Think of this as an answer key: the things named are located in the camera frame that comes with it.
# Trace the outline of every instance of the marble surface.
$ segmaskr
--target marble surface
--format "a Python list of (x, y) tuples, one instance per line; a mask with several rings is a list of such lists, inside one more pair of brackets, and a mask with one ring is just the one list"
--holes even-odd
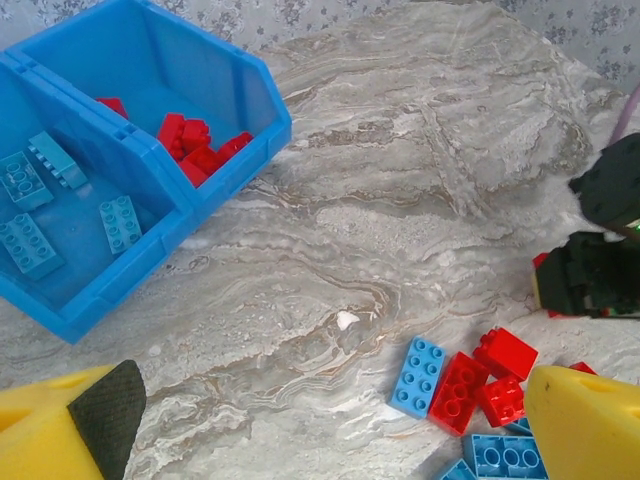
[(636, 322), (549, 320), (529, 282), (586, 227), (566, 180), (622, 94), (489, 3), (409, 4), (264, 58), (291, 146), (75, 347), (2, 303), (0, 388), (133, 358), (149, 400), (127, 478), (369, 480), (459, 455), (385, 404), (413, 335), (470, 352), (502, 325), (540, 363), (638, 381)]

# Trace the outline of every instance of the blue 2x4 lego brick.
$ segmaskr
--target blue 2x4 lego brick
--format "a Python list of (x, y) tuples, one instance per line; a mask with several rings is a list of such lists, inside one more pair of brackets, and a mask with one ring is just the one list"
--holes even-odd
[(103, 202), (100, 205), (100, 215), (109, 248), (114, 255), (124, 252), (142, 237), (140, 224), (128, 195)]
[(20, 271), (39, 280), (64, 265), (64, 260), (51, 247), (28, 213), (0, 224), (0, 242)]
[(507, 430), (511, 430), (512, 432), (520, 433), (522, 435), (528, 435), (530, 437), (533, 436), (533, 432), (531, 431), (531, 427), (529, 426), (529, 420), (527, 417), (522, 417), (516, 420), (515, 422), (509, 423), (504, 426)]
[(63, 187), (78, 188), (87, 177), (78, 164), (47, 132), (29, 139), (29, 151), (49, 170)]
[(25, 212), (53, 200), (53, 195), (22, 152), (0, 160), (0, 179), (13, 203)]
[(468, 435), (463, 449), (465, 460), (479, 480), (549, 479), (533, 437)]
[(415, 337), (411, 341), (389, 405), (412, 417), (426, 418), (444, 357), (445, 352), (440, 347)]
[(450, 463), (433, 477), (433, 480), (476, 480), (476, 476), (463, 459)]

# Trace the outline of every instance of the blue lego brick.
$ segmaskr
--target blue lego brick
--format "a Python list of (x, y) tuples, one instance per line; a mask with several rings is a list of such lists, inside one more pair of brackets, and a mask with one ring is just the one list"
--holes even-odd
[(389, 405), (412, 417), (426, 418), (444, 358), (445, 352), (440, 347), (414, 337)]
[(2, 185), (11, 201), (22, 211), (30, 212), (53, 200), (53, 195), (24, 153), (18, 152), (0, 160), (0, 173)]
[(433, 480), (476, 480), (475, 474), (463, 459), (450, 463), (435, 474)]
[(131, 248), (142, 237), (136, 211), (127, 196), (100, 205), (100, 216), (111, 253), (117, 255)]
[(31, 280), (40, 280), (64, 264), (28, 213), (0, 224), (0, 242)]
[(49, 170), (63, 187), (76, 189), (87, 183), (78, 164), (47, 132), (29, 139), (29, 151)]
[(515, 422), (505, 425), (504, 428), (521, 435), (529, 435), (530, 437), (533, 436), (533, 432), (531, 431), (531, 427), (529, 426), (529, 420), (527, 419), (527, 417), (519, 418)]
[(533, 437), (468, 435), (463, 450), (478, 480), (549, 479)]
[[(55, 201), (34, 215), (65, 265), (34, 284), (0, 256), (0, 296), (70, 343), (291, 140), (263, 61), (149, 0), (94, 3), (0, 52), (0, 158), (47, 132), (88, 179), (78, 190), (53, 185)], [(120, 98), (129, 119), (95, 100), (103, 96)], [(168, 112), (205, 121), (216, 149), (245, 131), (253, 140), (196, 189), (155, 138)], [(116, 257), (98, 208), (123, 195), (145, 234)], [(0, 195), (0, 219), (16, 213)]]

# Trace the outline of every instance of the red 2x4 lego brick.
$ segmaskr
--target red 2x4 lego brick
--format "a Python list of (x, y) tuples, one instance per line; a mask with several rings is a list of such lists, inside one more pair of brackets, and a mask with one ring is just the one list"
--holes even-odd
[(489, 378), (489, 370), (458, 352), (442, 374), (429, 408), (429, 418), (452, 435), (464, 435), (478, 405), (475, 391)]
[(482, 336), (473, 357), (494, 377), (499, 379), (513, 375), (523, 382), (533, 368), (538, 351), (504, 328), (494, 328)]

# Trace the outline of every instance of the wall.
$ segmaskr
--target wall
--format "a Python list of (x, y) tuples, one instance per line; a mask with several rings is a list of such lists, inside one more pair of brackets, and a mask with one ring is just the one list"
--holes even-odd
[[(256, 50), (361, 17), (405, 0), (155, 0), (200, 27)], [(0, 0), (0, 49), (95, 0)]]
[(640, 83), (640, 0), (494, 0), (631, 92)]

